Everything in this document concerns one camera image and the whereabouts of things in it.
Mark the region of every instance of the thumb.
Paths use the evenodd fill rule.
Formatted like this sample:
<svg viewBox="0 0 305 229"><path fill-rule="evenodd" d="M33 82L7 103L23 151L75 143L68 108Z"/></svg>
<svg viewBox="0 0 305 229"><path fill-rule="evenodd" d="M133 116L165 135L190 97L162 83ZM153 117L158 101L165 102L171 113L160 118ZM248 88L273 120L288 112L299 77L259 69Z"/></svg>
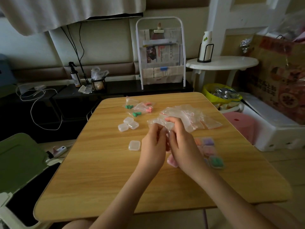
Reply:
<svg viewBox="0 0 305 229"><path fill-rule="evenodd" d="M166 127L163 127L160 131L160 134L159 134L158 144L165 144L166 143L166 133L167 133L167 129L166 129Z"/></svg>
<svg viewBox="0 0 305 229"><path fill-rule="evenodd" d="M176 134L173 131L170 132L170 147L172 152L178 149Z"/></svg>

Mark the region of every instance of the hand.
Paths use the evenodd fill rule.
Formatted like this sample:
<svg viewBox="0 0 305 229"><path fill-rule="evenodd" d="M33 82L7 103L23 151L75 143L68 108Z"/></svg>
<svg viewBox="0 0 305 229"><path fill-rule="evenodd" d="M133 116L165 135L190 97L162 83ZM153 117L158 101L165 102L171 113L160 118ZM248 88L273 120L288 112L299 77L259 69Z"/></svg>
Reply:
<svg viewBox="0 0 305 229"><path fill-rule="evenodd" d="M142 140L141 156L138 163L146 175L153 178L164 164L166 154L167 129L160 124L152 124L147 135Z"/></svg>
<svg viewBox="0 0 305 229"><path fill-rule="evenodd" d="M205 166L204 160L193 136L188 133L180 118L167 117L166 121L175 124L170 133L170 148L180 169L193 178L198 168Z"/></svg>

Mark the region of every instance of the curtain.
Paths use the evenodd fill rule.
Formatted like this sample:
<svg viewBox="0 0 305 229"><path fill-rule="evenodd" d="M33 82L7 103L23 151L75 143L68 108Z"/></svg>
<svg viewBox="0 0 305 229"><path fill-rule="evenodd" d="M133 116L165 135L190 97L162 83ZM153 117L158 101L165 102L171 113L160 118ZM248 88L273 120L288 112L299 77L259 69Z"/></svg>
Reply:
<svg viewBox="0 0 305 229"><path fill-rule="evenodd" d="M146 0L0 0L0 9L22 35L32 35L89 17L135 14Z"/></svg>

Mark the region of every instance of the floor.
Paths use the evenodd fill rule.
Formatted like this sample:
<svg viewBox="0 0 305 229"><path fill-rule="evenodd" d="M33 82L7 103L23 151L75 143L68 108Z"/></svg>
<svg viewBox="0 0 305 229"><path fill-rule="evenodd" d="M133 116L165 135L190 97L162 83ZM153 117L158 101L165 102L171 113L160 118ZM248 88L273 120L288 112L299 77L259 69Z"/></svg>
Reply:
<svg viewBox="0 0 305 229"><path fill-rule="evenodd" d="M43 143L45 150L53 146L72 146L75 140ZM277 150L263 152L265 158L290 182L293 189L293 200L277 205L291 212L305 228L305 149ZM210 229L229 229L231 225L217 209L208 209L207 218ZM138 228L204 228L201 210L164 212L135 215L132 217L129 229Z"/></svg>

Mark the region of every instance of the white side table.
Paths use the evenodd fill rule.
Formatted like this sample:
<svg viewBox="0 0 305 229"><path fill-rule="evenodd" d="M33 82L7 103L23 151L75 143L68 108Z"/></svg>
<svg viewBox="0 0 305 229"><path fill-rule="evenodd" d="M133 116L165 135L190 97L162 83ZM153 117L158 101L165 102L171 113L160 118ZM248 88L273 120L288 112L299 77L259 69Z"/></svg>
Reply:
<svg viewBox="0 0 305 229"><path fill-rule="evenodd" d="M186 67L193 69L193 82L195 82L196 73L200 75L200 80L203 83L204 71L206 70L231 70L227 80L227 86L229 87L232 86L237 70L246 70L248 67L256 65L258 65L257 59L243 56L213 56L211 62L197 62L197 59L186 62Z"/></svg>

